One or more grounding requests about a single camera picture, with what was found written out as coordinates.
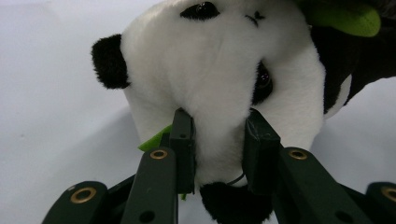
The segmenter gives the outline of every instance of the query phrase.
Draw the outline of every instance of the panda arm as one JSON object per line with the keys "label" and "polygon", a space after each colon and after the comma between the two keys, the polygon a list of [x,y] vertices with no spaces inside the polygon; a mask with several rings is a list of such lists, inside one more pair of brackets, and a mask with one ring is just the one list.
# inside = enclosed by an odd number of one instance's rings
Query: panda arm
{"label": "panda arm", "polygon": [[337,103],[343,82],[358,64],[362,38],[316,26],[311,30],[311,37],[326,70],[323,104],[327,114]]}
{"label": "panda arm", "polygon": [[352,75],[349,101],[367,84],[396,76],[396,28],[384,28],[362,45],[361,58]]}

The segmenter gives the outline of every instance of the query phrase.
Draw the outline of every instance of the stuffed panda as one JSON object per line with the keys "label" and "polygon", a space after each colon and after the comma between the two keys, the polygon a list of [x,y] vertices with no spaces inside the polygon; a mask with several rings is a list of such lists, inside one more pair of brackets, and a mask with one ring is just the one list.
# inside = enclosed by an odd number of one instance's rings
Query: stuffed panda
{"label": "stuffed panda", "polygon": [[284,147],[309,149],[326,118],[396,75],[393,19],[361,37],[307,23],[291,0],[168,0],[100,39],[92,60],[106,88],[123,89],[142,142],[180,107],[193,117],[195,182],[218,223],[262,223],[270,198],[248,191],[241,165],[250,108]]}

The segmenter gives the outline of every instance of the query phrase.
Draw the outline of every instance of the panda head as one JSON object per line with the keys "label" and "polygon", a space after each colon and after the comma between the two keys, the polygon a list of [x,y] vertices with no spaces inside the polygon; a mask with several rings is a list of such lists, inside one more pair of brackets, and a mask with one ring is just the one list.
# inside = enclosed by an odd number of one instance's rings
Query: panda head
{"label": "panda head", "polygon": [[194,118],[198,186],[243,173],[251,107],[285,147],[309,149],[323,121],[324,68],[290,0],[165,1],[92,56],[99,80],[124,90],[142,141],[180,107]]}

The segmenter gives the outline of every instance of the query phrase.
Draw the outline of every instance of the black eye patch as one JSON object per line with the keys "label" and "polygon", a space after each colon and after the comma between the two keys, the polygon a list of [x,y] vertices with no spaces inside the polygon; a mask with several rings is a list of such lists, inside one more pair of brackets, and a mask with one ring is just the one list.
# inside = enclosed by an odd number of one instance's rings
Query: black eye patch
{"label": "black eye patch", "polygon": [[257,66],[256,84],[251,103],[257,105],[265,100],[273,90],[273,82],[270,73],[262,62]]}
{"label": "black eye patch", "polygon": [[180,17],[187,18],[189,20],[206,21],[215,18],[219,15],[218,9],[211,2],[203,2],[192,7],[188,7],[186,10],[180,13]]}

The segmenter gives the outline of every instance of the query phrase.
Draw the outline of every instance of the green bamboo leaf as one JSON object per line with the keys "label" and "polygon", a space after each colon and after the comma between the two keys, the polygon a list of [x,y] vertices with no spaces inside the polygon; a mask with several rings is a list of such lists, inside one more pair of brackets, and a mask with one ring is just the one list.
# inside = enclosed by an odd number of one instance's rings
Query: green bamboo leaf
{"label": "green bamboo leaf", "polygon": [[163,137],[164,133],[170,133],[172,131],[172,125],[169,125],[162,129],[160,132],[152,136],[148,141],[144,142],[142,145],[140,145],[139,148],[142,151],[149,151],[150,149],[154,147],[159,147],[161,143],[161,139]]}
{"label": "green bamboo leaf", "polygon": [[307,22],[349,35],[374,36],[381,27],[375,8],[357,0],[296,0]]}

